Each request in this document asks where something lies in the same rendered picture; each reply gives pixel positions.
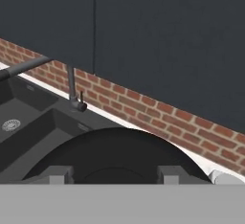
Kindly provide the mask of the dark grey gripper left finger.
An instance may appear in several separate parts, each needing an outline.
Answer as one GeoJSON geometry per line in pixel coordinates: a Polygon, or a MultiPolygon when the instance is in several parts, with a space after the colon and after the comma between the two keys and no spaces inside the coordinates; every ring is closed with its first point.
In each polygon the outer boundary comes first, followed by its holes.
{"type": "Polygon", "coordinates": [[[50,166],[37,176],[24,180],[25,184],[65,185],[74,183],[71,166],[50,166]]]}

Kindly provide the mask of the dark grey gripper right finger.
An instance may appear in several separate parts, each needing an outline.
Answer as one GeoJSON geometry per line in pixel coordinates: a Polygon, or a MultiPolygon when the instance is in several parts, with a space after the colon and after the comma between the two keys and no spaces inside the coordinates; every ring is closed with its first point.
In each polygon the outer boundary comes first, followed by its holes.
{"type": "Polygon", "coordinates": [[[164,185],[205,185],[209,181],[202,180],[193,175],[189,175],[180,166],[158,166],[158,184],[164,185]]]}

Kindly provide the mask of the black kitchen sink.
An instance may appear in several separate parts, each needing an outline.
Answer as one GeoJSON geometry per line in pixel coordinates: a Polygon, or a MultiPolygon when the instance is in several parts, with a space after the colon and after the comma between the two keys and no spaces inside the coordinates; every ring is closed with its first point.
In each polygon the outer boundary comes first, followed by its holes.
{"type": "Polygon", "coordinates": [[[56,147],[91,130],[118,127],[21,77],[0,81],[0,184],[20,181],[56,147]]]}

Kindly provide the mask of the white rounded object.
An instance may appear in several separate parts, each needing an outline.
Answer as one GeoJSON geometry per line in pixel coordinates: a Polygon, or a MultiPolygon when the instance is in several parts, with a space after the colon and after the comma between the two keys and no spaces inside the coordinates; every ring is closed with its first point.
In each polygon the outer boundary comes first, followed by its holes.
{"type": "Polygon", "coordinates": [[[209,178],[215,185],[244,185],[236,176],[216,169],[209,174],[209,178]]]}

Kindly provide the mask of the dark grey sink tap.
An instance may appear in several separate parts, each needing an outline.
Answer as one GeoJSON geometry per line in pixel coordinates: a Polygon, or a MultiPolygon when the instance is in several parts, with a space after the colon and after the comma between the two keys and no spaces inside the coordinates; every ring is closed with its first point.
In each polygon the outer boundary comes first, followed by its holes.
{"type": "MultiPolygon", "coordinates": [[[[0,81],[15,77],[51,61],[51,58],[41,56],[31,59],[27,62],[19,63],[12,67],[5,68],[0,70],[0,81]]],[[[83,92],[80,92],[80,96],[78,96],[76,93],[74,68],[72,66],[67,66],[67,73],[69,84],[69,101],[71,103],[71,107],[74,110],[84,112],[87,109],[87,103],[83,101],[83,92]]]]}

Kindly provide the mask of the dark grey cupboard door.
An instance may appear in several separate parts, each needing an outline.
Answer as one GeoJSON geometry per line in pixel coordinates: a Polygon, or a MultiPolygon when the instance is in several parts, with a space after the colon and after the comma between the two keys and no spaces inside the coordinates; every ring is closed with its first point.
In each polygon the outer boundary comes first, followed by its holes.
{"type": "Polygon", "coordinates": [[[0,0],[0,38],[93,71],[93,0],[0,0]]]}
{"type": "Polygon", "coordinates": [[[97,0],[95,72],[245,133],[245,0],[97,0]]]}

